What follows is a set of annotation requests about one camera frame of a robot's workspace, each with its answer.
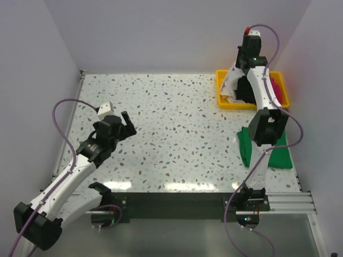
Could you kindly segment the white t shirt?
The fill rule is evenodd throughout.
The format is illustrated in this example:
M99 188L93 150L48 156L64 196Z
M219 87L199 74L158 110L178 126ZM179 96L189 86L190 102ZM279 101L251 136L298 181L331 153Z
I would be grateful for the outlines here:
M229 103L245 103L243 100L239 100L235 93L238 88L238 80L244 77L245 74L243 70L237 68L236 62L234 62L221 83L220 96Z

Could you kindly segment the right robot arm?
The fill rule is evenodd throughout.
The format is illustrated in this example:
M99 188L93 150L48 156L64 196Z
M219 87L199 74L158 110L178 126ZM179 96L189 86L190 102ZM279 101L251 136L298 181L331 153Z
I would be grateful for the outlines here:
M284 132L288 116L274 93L267 59L260 55L261 47L259 31L246 32L238 47L236 62L220 87L220 94L224 96L247 81L257 106L257 112L248 126L252 141L249 173L230 196L226 210L254 211L257 207L269 209L265 195L268 163L273 147Z

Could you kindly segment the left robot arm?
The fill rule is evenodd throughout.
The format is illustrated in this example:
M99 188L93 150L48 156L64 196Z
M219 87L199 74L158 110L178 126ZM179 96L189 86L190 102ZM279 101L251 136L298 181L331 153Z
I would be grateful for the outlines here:
M75 189L105 160L118 143L137 131L126 111L121 116L106 115L93 124L94 131L81 142L76 155L65 170L30 203L14 208L19 235L43 251L50 249L62 234L60 211Z

